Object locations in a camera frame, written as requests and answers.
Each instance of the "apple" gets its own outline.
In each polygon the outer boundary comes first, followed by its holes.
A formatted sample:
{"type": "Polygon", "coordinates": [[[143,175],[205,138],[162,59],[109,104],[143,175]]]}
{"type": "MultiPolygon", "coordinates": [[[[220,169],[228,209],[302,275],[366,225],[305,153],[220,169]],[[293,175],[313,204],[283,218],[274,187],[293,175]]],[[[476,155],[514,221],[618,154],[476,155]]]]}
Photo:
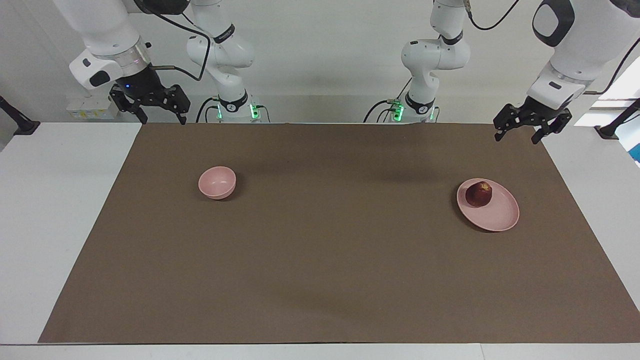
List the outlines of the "apple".
{"type": "Polygon", "coordinates": [[[473,184],[467,189],[467,193],[465,194],[467,202],[476,208],[481,208],[489,204],[492,197],[493,189],[486,181],[473,184]]]}

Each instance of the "brown tabletop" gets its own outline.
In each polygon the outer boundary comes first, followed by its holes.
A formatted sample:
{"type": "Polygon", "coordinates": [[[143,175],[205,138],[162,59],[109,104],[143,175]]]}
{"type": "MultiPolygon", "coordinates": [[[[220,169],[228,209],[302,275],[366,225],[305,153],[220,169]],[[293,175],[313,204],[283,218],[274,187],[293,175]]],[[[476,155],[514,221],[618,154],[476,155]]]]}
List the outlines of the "brown tabletop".
{"type": "Polygon", "coordinates": [[[626,343],[640,314],[531,132],[143,126],[43,343],[626,343]],[[210,167],[238,175],[216,202],[210,167]],[[517,198],[504,233],[455,203],[517,198]]]}

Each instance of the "pink plate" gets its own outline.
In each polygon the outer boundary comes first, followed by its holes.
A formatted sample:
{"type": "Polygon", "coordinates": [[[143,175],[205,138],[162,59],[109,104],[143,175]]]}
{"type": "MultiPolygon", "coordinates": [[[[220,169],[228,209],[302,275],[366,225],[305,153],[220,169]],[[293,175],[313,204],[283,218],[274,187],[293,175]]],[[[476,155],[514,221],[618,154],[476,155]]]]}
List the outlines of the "pink plate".
{"type": "Polygon", "coordinates": [[[236,173],[228,167],[210,168],[200,176],[198,188],[210,199],[226,199],[236,189],[236,173]]]}
{"type": "Polygon", "coordinates": [[[520,219],[518,202],[504,186],[487,179],[467,180],[458,188],[458,206],[469,221],[489,231],[507,231],[516,226],[520,219]],[[481,208],[471,206],[465,197],[467,189],[481,181],[493,188],[491,202],[481,208]]]}

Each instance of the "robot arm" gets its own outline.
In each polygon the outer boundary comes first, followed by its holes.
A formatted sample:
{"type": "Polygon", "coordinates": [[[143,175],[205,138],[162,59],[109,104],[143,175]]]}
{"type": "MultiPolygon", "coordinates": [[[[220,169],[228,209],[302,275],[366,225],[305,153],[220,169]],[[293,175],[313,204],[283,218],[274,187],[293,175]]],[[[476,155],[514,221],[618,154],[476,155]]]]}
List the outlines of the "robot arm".
{"type": "Polygon", "coordinates": [[[566,107],[581,96],[640,29],[637,0],[544,0],[533,30],[555,49],[527,92],[524,104],[507,104],[493,120],[500,141],[520,126],[541,126],[533,143],[560,133],[572,118],[566,107]]]}
{"type": "MultiPolygon", "coordinates": [[[[251,122],[257,118],[252,95],[244,87],[235,69],[251,66],[255,59],[251,44],[239,37],[223,0],[192,0],[194,23],[215,43],[206,64],[213,77],[220,100],[219,115],[234,122],[251,122]]],[[[202,66],[207,42],[191,37],[187,52],[191,60],[202,66]]]]}
{"type": "Polygon", "coordinates": [[[176,114],[180,123],[186,122],[189,99],[179,85],[162,85],[152,70],[147,44],[131,24],[120,0],[53,1],[86,46],[69,65],[80,84],[91,90],[115,80],[111,98],[120,111],[135,114],[143,124],[147,123],[147,115],[140,106],[159,106],[176,114]]]}
{"type": "Polygon", "coordinates": [[[431,12],[431,27],[440,34],[434,40],[416,40],[405,45],[404,66],[412,75],[412,85],[401,98],[403,122],[425,122],[430,118],[440,80],[434,70],[454,70],[464,67],[471,50],[463,38],[467,18],[464,0],[435,0],[431,12]]]}

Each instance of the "blue object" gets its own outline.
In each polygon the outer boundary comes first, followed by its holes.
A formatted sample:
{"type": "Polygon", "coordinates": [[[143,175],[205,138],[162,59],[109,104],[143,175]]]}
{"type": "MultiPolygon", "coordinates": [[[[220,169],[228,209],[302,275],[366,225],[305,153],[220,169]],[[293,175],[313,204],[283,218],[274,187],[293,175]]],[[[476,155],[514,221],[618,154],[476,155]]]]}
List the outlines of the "blue object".
{"type": "Polygon", "coordinates": [[[640,162],[640,143],[637,144],[633,149],[631,149],[629,151],[629,154],[631,155],[632,158],[634,158],[636,161],[640,162]]]}

